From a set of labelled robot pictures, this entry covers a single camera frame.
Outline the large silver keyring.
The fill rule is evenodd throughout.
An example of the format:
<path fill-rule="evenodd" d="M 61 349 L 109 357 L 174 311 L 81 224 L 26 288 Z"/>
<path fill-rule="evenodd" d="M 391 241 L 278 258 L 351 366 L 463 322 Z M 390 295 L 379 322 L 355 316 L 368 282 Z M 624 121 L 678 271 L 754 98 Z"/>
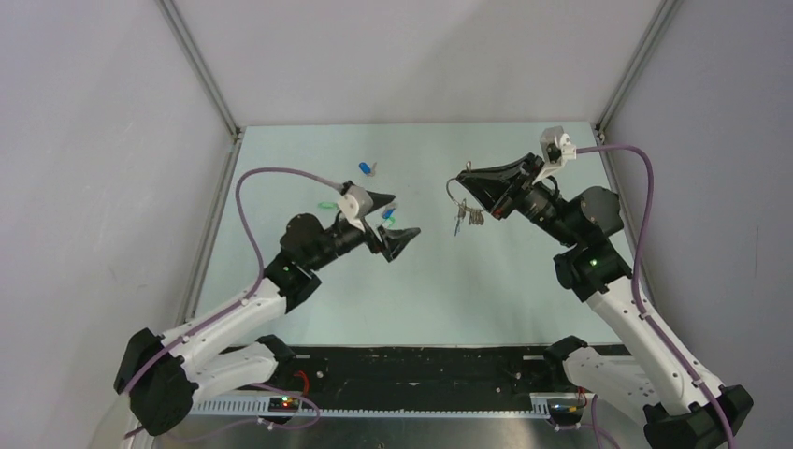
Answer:
<path fill-rule="evenodd" d="M 450 178 L 449 180 L 447 180 L 447 182 L 445 183 L 445 192 L 448 198 L 457 207 L 457 211 L 455 213 L 455 222 L 454 222 L 454 236 L 456 237 L 460 233 L 463 223 L 466 223 L 467 225 L 470 226 L 484 225 L 484 216 L 482 209 L 471 207 L 468 205 L 468 202 L 465 198 L 458 200 L 453 195 L 451 189 L 451 185 L 453 181 L 456 181 L 456 178 Z"/>

